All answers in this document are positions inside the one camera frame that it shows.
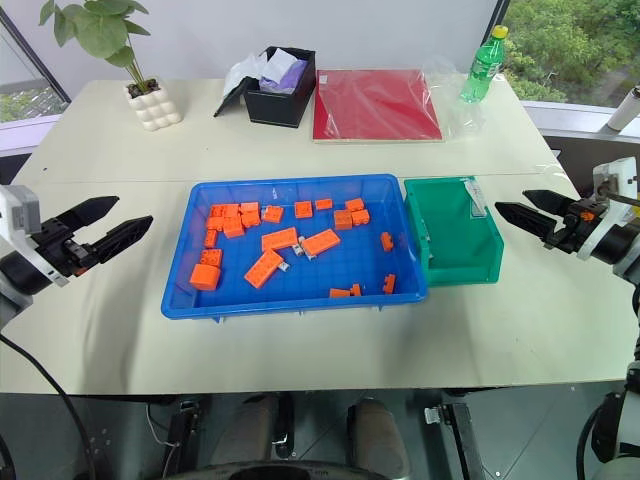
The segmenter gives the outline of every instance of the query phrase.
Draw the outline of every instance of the robotic arm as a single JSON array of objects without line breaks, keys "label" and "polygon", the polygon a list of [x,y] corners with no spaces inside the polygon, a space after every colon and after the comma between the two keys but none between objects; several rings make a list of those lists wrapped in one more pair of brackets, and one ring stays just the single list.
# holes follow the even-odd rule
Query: robotic arm
[{"label": "robotic arm", "polygon": [[38,198],[31,190],[0,186],[0,236],[15,249],[0,258],[0,330],[48,285],[63,287],[71,275],[79,277],[106,263],[144,236],[151,216],[128,220],[91,245],[73,240],[76,230],[100,220],[118,200],[90,198],[41,224]]},{"label": "robotic arm", "polygon": [[[562,217],[563,226],[558,230],[555,219],[526,205],[498,202],[495,206],[505,220],[539,237],[546,248],[577,252],[582,260],[592,256],[613,265],[615,275],[636,287],[632,306],[638,315],[640,222],[631,208],[640,206],[637,181],[636,159],[630,157],[594,168],[593,198],[573,200],[550,190],[523,192],[540,210]],[[607,395],[585,427],[576,459],[578,480],[584,479],[580,457],[591,427],[591,448],[605,463],[597,478],[640,478],[640,337],[634,361],[627,367],[625,391]]]}]

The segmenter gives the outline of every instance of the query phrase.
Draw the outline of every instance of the blue plastic tray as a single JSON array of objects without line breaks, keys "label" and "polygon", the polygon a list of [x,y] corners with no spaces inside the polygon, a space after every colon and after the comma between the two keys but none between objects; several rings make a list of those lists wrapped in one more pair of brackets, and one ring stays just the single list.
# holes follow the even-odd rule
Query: blue plastic tray
[{"label": "blue plastic tray", "polygon": [[[368,225],[336,231],[340,245],[312,261],[296,257],[291,248],[278,250],[291,268],[277,270],[261,289],[244,275],[262,254],[261,237],[295,226],[298,235],[310,237],[334,228],[333,212],[344,202],[361,197],[371,215]],[[293,204],[303,200],[331,198],[334,208],[315,210],[313,218],[296,219]],[[218,289],[198,291],[189,284],[193,266],[199,262],[209,208],[216,203],[260,202],[260,206],[285,208],[279,224],[262,222],[242,237],[218,235],[215,248],[223,250]],[[385,253],[380,234],[393,235],[394,249]],[[396,274],[393,295],[382,292],[384,277]],[[361,297],[328,298],[330,288],[362,288]],[[244,182],[200,183],[193,187],[169,279],[162,299],[162,313],[171,319],[214,318],[228,315],[303,311],[419,302],[427,295],[425,275],[409,233],[398,180],[392,175],[294,178]]]}]

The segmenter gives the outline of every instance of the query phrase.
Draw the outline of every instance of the plastic bottle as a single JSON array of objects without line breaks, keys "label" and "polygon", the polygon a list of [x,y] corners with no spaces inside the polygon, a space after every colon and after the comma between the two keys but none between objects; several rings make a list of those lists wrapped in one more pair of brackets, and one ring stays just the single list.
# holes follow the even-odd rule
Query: plastic bottle
[{"label": "plastic bottle", "polygon": [[507,27],[496,25],[491,31],[491,38],[476,52],[467,83],[460,93],[460,98],[465,102],[479,102],[489,91],[491,79],[504,63],[504,39],[507,33],[509,33]]}]

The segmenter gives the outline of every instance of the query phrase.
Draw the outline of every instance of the potted plant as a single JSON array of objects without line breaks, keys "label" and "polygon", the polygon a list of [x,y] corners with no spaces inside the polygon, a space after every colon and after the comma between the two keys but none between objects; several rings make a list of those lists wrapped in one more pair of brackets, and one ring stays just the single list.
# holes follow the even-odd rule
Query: potted plant
[{"label": "potted plant", "polygon": [[129,104],[144,128],[153,131],[180,122],[182,116],[166,89],[156,79],[145,79],[140,71],[131,35],[150,33],[129,20],[135,11],[149,13],[135,0],[86,0],[64,8],[48,0],[40,11],[40,25],[53,16],[58,45],[76,38],[89,55],[124,68],[134,81],[124,89]]}]

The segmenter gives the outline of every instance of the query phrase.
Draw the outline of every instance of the window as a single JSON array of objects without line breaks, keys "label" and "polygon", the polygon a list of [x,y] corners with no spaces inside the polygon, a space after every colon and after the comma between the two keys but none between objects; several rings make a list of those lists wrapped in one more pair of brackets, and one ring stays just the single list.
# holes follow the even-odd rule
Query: window
[{"label": "window", "polygon": [[501,23],[521,100],[617,107],[640,82],[640,0],[511,0]]},{"label": "window", "polygon": [[60,114],[68,101],[0,9],[0,123]]}]

